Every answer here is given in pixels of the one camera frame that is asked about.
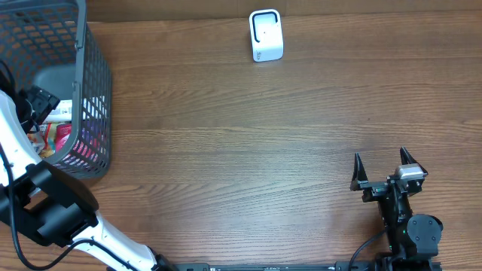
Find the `white gold-capped shampoo bottle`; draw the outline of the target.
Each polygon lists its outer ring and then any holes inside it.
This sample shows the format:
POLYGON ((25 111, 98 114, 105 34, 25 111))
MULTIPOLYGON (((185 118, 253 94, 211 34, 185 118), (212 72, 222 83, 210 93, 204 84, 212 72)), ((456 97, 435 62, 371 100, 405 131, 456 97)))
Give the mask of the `white gold-capped shampoo bottle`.
POLYGON ((72 120, 72 100, 61 100, 57 107, 45 118, 45 122, 69 122, 72 120))

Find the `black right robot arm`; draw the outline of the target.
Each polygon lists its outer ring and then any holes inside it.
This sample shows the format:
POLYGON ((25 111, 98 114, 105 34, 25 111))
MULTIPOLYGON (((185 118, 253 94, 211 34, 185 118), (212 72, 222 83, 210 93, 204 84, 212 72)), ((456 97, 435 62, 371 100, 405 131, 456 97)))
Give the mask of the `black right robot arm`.
POLYGON ((438 255, 444 225, 433 215, 413 213, 409 197, 423 189, 428 175, 405 147, 400 148, 401 165, 385 181, 369 181, 358 153, 350 190, 360 190, 363 202, 376 202, 384 229, 364 242, 351 256, 348 270, 440 270, 441 264, 432 261, 438 255), (388 252, 380 252, 362 266, 358 255, 374 241, 386 236, 388 252))

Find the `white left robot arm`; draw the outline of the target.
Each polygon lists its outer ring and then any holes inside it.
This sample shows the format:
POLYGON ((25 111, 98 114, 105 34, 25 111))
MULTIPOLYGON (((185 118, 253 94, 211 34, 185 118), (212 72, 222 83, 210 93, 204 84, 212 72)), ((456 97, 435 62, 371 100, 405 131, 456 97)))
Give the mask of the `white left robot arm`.
POLYGON ((14 249, 27 268, 50 269, 75 249, 112 270, 175 268, 104 219, 95 196, 82 181, 38 156, 6 92, 1 93, 1 162, 1 220, 10 226, 14 249), (20 236, 44 247, 58 245, 64 251, 49 264, 35 265, 23 253, 20 236))

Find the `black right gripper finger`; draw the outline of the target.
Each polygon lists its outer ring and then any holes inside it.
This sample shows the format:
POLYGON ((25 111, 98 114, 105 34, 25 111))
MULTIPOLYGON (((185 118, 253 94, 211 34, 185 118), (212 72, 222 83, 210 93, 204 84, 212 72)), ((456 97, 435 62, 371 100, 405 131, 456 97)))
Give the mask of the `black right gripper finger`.
POLYGON ((366 175, 365 168, 363 166, 361 157, 358 152, 354 155, 354 169, 352 174, 351 184, 364 184, 368 183, 368 177, 366 175))
POLYGON ((411 156, 409 151, 404 146, 400 148, 400 157, 402 165, 417 163, 417 161, 411 156))

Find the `yellow snack bag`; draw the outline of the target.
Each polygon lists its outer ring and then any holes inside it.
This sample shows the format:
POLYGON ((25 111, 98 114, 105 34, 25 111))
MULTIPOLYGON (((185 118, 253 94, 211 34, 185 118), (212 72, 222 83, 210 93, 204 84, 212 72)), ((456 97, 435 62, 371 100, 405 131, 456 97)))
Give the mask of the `yellow snack bag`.
POLYGON ((71 123, 53 122, 33 127, 27 136, 35 152, 41 158, 47 158, 63 148, 71 132, 71 123))

